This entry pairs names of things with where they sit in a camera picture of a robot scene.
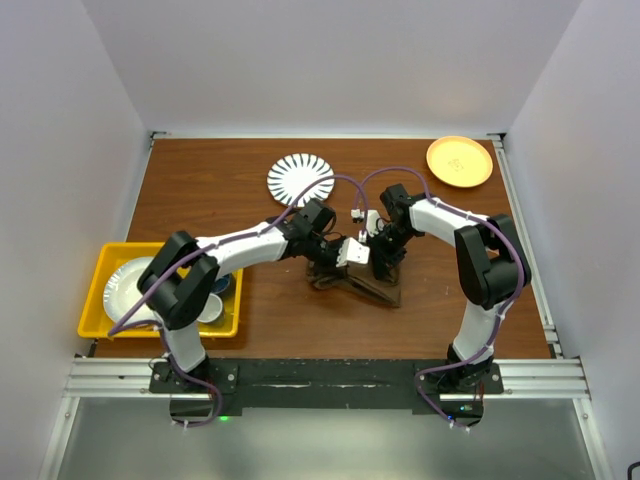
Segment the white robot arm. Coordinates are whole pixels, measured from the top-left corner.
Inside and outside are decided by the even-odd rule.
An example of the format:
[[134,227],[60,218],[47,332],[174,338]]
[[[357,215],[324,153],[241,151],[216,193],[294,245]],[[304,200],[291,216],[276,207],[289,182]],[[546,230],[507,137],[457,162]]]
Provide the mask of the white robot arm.
[[349,263],[367,264],[369,247],[354,238],[326,240],[322,235],[335,212],[318,200],[311,200],[290,220],[273,228],[270,222],[240,232],[217,237],[192,238],[176,232],[164,244],[138,280],[144,294],[179,259],[199,249],[207,253],[187,263],[190,267],[182,278],[177,273],[164,281],[147,300],[164,325],[164,338],[177,365],[191,376],[206,377],[208,359],[200,342],[196,319],[202,312],[217,278],[264,262],[305,256],[326,266]]
[[370,211],[366,225],[377,278],[384,279],[390,269],[402,261],[406,243],[415,236],[428,233],[455,247],[460,284],[467,296],[467,305],[460,331],[449,346],[447,360],[458,363],[472,359],[454,376],[457,377],[455,381],[473,383],[491,365],[494,350],[493,345],[487,342],[497,328],[496,318],[504,319],[510,306],[504,303],[518,282],[518,268],[506,246],[478,220],[490,223],[513,245],[522,262],[527,284],[531,270],[513,221],[506,215],[489,218],[465,212],[445,205],[437,198],[427,200],[424,194],[411,196],[400,184],[387,188],[380,199],[390,221],[382,222],[377,212]]

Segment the black and white plate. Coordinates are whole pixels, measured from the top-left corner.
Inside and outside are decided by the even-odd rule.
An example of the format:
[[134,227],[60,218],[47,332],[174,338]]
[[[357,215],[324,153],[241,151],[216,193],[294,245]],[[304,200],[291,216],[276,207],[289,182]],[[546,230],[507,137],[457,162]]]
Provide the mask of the black and white plate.
[[[288,206],[307,185],[328,175],[333,175],[333,170],[322,158],[309,153],[294,153],[274,163],[267,174],[267,187],[273,198]],[[296,207],[303,207],[312,198],[326,200],[334,183],[334,179],[319,183],[304,194]]]
[[[107,316],[117,322],[133,305],[140,300],[142,294],[138,290],[137,283],[140,275],[149,266],[153,257],[138,257],[122,265],[104,287],[102,303]],[[127,323],[141,320],[155,320],[153,311],[146,305],[127,320]]]

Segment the yellow plastic basket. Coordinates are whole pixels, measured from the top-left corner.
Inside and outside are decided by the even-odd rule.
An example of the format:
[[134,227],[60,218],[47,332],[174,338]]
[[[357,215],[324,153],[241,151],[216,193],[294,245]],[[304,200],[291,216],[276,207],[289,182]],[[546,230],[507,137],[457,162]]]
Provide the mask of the yellow plastic basket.
[[[102,247],[98,264],[91,280],[89,294],[85,301],[78,324],[78,335],[84,338],[108,338],[107,332],[113,327],[113,321],[102,306],[102,293],[111,275],[122,265],[138,257],[153,257],[162,243],[107,243]],[[242,270],[233,273],[235,292],[224,300],[224,321],[215,325],[198,324],[201,337],[233,337],[238,333],[238,314],[242,292]],[[118,338],[156,338],[158,332],[151,328],[138,328],[118,333]]]

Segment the wooden table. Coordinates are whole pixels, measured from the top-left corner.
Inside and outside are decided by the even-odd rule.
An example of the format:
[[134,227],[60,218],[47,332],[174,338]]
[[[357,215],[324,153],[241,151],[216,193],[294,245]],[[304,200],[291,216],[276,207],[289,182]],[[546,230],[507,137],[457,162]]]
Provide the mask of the wooden table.
[[[474,189],[456,189],[435,179],[425,163],[426,140],[198,139],[158,140],[153,148],[129,241],[164,241],[176,230],[219,235],[253,226],[282,211],[270,196],[266,174],[280,157],[310,152],[336,173],[361,180],[392,165],[427,176],[433,193],[477,213],[511,213],[495,152],[491,178]],[[388,173],[367,185],[372,208],[379,194],[403,183],[420,184],[406,173]],[[354,187],[337,182],[329,205],[337,230],[354,235],[350,209]],[[305,281],[306,260],[289,259],[245,270],[240,329],[233,339],[206,341],[212,356],[306,358],[444,358],[465,307],[455,251],[434,237],[408,244],[402,264],[402,307],[369,303],[341,291],[316,291]],[[154,356],[156,340],[100,341],[97,356]],[[531,288],[510,310],[496,343],[499,358],[548,358],[549,351]]]

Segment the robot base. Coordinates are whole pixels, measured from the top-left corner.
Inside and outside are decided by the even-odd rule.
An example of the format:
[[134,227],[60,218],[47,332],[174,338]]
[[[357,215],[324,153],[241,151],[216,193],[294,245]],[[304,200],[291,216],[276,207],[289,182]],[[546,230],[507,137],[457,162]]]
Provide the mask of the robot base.
[[[400,409],[413,414],[434,413],[418,394],[415,374],[425,368],[444,365],[444,360],[323,360],[323,359],[231,359],[209,360],[209,378],[224,397],[223,414],[242,415],[244,408]],[[201,387],[185,384],[166,361],[153,364],[150,393],[204,393]],[[504,392],[497,364],[472,387],[456,390],[433,375],[420,380],[429,395],[451,418],[477,423],[484,411],[480,398],[446,400],[441,394],[476,393],[482,382],[484,393]],[[174,418],[206,417],[211,402],[202,399],[172,399]]]

